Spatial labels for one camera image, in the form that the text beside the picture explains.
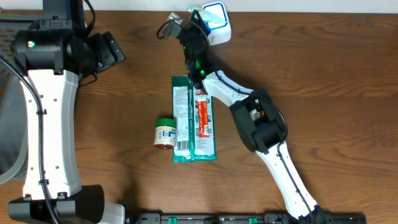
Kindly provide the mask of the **red adhesive tube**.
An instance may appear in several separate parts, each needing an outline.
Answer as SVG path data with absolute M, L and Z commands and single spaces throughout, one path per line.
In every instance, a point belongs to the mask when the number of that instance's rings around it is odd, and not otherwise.
M 210 137 L 208 130 L 208 110 L 207 110 L 207 96 L 204 93 L 197 95 L 198 118 L 199 118 L 199 137 Z

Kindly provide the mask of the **green-lidded small jar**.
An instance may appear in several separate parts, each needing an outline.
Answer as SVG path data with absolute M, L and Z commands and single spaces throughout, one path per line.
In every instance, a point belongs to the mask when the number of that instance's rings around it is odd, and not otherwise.
M 177 142 L 177 122 L 170 118 L 160 118 L 155 124 L 154 147 L 173 149 Z

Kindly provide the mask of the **green 3M adhesive package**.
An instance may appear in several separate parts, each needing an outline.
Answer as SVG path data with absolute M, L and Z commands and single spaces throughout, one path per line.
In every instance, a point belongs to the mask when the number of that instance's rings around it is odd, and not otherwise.
M 208 130 L 210 137 L 199 137 L 197 90 L 187 76 L 172 76 L 172 108 L 177 122 L 177 143 L 173 161 L 178 163 L 216 160 L 213 121 L 213 98 L 207 94 Z

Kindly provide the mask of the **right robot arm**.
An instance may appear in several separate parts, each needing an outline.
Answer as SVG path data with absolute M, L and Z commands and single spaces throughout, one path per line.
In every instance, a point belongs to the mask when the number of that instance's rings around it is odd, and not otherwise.
M 245 88 L 215 63 L 209 28 L 198 11 L 189 19 L 173 18 L 169 26 L 183 46 L 188 77 L 204 91 L 229 107 L 243 144 L 269 169 L 284 199 L 288 214 L 299 223 L 326 223 L 326 215 L 310 195 L 287 149 L 287 122 L 264 90 Z

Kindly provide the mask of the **mint green wipes pack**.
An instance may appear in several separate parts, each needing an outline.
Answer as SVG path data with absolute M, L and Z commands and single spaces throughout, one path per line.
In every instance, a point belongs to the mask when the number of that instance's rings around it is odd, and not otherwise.
M 193 13 L 194 11 L 198 11 L 199 15 L 201 16 L 202 20 L 207 23 L 215 23 L 215 24 L 225 24 L 226 20 L 217 16 L 216 14 L 204 10 L 202 7 L 194 6 L 189 7 L 188 12 Z

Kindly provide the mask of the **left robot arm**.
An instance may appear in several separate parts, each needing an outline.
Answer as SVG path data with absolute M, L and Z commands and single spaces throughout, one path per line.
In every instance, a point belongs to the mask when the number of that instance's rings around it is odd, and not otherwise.
M 93 33 L 89 1 L 44 1 L 43 18 L 17 32 L 9 69 L 20 80 L 27 112 L 27 175 L 9 217 L 24 223 L 130 222 L 124 205 L 100 185 L 83 185 L 75 157 L 74 107 L 82 79 L 121 63 L 110 32 Z

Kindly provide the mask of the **orange tissue pack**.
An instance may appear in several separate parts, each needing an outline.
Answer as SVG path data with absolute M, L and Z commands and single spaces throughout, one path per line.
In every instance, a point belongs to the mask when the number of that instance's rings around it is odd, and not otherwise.
M 264 110 L 262 108 L 256 108 L 250 112 L 253 121 L 262 118 L 264 116 Z

